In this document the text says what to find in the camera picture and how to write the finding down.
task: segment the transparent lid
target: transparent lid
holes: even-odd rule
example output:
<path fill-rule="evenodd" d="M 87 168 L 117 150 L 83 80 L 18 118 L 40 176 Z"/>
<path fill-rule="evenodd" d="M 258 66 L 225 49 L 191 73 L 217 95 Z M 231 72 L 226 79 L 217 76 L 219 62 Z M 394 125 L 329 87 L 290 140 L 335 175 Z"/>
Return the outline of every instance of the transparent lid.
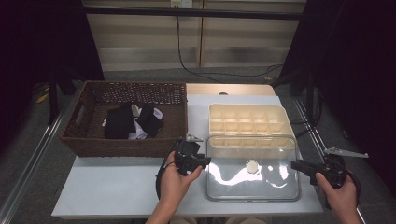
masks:
<path fill-rule="evenodd" d="M 206 141 L 212 161 L 206 194 L 213 201 L 295 201 L 300 195 L 297 158 L 290 135 L 217 135 Z"/>

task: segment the black wire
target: black wire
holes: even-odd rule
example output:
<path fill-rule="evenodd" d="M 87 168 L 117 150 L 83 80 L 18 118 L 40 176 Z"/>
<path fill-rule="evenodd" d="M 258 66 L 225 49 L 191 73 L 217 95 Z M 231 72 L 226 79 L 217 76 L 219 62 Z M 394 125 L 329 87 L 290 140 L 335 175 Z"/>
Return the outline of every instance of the black wire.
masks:
<path fill-rule="evenodd" d="M 309 125 L 309 129 L 305 129 L 304 131 L 295 134 L 295 137 L 299 138 L 300 136 L 304 135 L 305 133 L 312 132 L 313 129 L 316 128 L 318 126 L 318 124 L 319 124 L 322 111 L 323 111 L 323 97 L 319 93 L 318 94 L 317 109 L 316 109 L 317 116 L 314 118 L 314 120 L 312 120 L 312 122 L 311 122 L 311 120 L 303 121 L 301 119 L 301 122 L 300 121 L 291 121 L 290 122 L 291 124 L 310 124 Z"/>
<path fill-rule="evenodd" d="M 215 79 L 215 78 L 213 78 L 213 77 L 207 77 L 207 76 L 204 76 L 204 75 L 223 75 L 223 76 L 229 76 L 229 77 L 261 77 L 261 76 L 266 76 L 266 79 L 265 79 L 265 82 L 266 82 L 266 80 L 268 80 L 268 78 L 269 78 L 269 74 L 272 71 L 276 70 L 279 66 L 283 65 L 283 63 L 273 64 L 273 65 L 267 67 L 267 69 L 266 69 L 266 71 L 264 73 L 259 73 L 259 74 L 256 74 L 256 75 L 239 75 L 239 74 L 218 73 L 218 72 L 216 72 L 216 73 L 211 73 L 211 72 L 199 72 L 199 73 L 192 72 L 191 70 L 189 70 L 184 65 L 183 60 L 181 59 L 181 52 L 180 52 L 180 24 L 179 24 L 178 17 L 177 17 L 177 52 L 178 52 L 179 62 L 180 62 L 181 66 L 183 67 L 184 70 L 186 70 L 191 75 L 198 76 L 198 77 L 205 77 L 205 78 L 208 78 L 208 79 L 210 79 L 212 81 L 215 81 L 215 82 L 218 82 L 218 83 L 222 83 L 222 82 L 217 80 L 217 79 Z"/>
<path fill-rule="evenodd" d="M 172 152 L 172 148 L 175 146 L 175 144 L 179 143 L 181 140 L 177 139 L 171 147 L 169 147 L 168 153 L 166 156 L 163 158 L 163 164 L 161 164 L 160 169 L 158 170 L 158 174 L 156 174 L 156 179 L 155 179 L 155 191 L 157 192 L 158 199 L 161 198 L 161 179 L 163 178 L 163 171 L 166 169 L 166 167 L 171 164 L 169 163 L 168 165 L 165 166 L 166 161 L 168 160 L 169 155 Z"/>
<path fill-rule="evenodd" d="M 166 164 L 166 166 L 165 166 L 164 169 L 168 168 L 169 165 L 171 165 L 171 164 L 173 164 L 173 163 L 176 163 L 176 162 L 178 162 L 178 161 L 171 161 L 171 162 L 169 162 L 168 164 Z"/>

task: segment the table surface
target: table surface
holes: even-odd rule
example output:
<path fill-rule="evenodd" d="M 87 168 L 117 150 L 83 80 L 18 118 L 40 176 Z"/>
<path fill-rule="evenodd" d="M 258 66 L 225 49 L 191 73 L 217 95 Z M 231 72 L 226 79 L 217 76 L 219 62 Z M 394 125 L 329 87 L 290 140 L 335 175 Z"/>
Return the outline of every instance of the table surface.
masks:
<path fill-rule="evenodd" d="M 266 85 L 188 84 L 187 92 L 189 132 L 204 138 L 208 128 L 203 123 L 207 123 L 207 118 L 200 115 L 207 113 L 207 106 L 213 102 L 280 105 L 272 87 Z M 76 157 L 52 215 L 64 219 L 148 217 L 158 202 L 154 183 L 162 160 Z M 300 198 L 295 202 L 276 203 L 209 201 L 205 196 L 205 175 L 202 172 L 191 184 L 175 213 L 176 217 L 282 216 L 323 212 L 314 187 L 304 175 L 300 178 Z"/>

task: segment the folded clothing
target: folded clothing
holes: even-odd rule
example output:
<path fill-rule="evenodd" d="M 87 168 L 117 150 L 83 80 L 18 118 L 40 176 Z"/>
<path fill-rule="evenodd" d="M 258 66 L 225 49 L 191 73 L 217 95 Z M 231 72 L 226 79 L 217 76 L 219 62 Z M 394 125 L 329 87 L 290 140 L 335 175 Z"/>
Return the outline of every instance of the folded clothing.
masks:
<path fill-rule="evenodd" d="M 124 104 L 107 112 L 105 138 L 128 139 L 129 133 L 135 132 L 136 128 L 134 126 L 131 104 Z"/>
<path fill-rule="evenodd" d="M 142 109 L 138 109 L 137 111 L 137 116 L 140 114 Z M 163 112 L 161 112 L 159 109 L 154 108 L 154 116 L 157 119 L 162 119 L 163 118 Z M 148 134 L 143 131 L 142 127 L 140 127 L 140 124 L 136 122 L 136 119 L 134 119 L 134 126 L 136 128 L 136 133 L 129 133 L 129 138 L 131 140 L 136 140 L 136 139 L 145 139 L 147 138 Z"/>
<path fill-rule="evenodd" d="M 152 105 L 143 105 L 140 115 L 135 121 L 150 137 L 155 137 L 163 126 L 163 121 L 155 116 L 154 106 Z"/>

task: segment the hand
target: hand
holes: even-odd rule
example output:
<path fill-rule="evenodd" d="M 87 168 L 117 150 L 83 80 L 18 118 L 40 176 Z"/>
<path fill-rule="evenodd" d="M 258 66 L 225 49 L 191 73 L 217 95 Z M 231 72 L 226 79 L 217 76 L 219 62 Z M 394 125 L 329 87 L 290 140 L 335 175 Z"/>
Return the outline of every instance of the hand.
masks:
<path fill-rule="evenodd" d="M 166 161 L 169 164 L 163 172 L 161 180 L 161 199 L 160 202 L 172 205 L 172 208 L 177 209 L 183 197 L 189 190 L 189 186 L 197 179 L 202 171 L 202 166 L 199 166 L 190 175 L 181 175 L 174 164 L 175 152 L 171 152 Z"/>
<path fill-rule="evenodd" d="M 171 152 L 166 160 L 168 165 L 161 179 L 161 199 L 146 223 L 167 223 L 189 190 L 190 184 L 203 170 L 202 166 L 198 166 L 190 175 L 184 176 L 178 173 L 174 161 L 175 152 Z"/>
<path fill-rule="evenodd" d="M 340 189 L 334 189 L 321 173 L 316 173 L 316 178 L 338 220 L 343 224 L 361 223 L 356 210 L 356 187 L 349 175 Z"/>

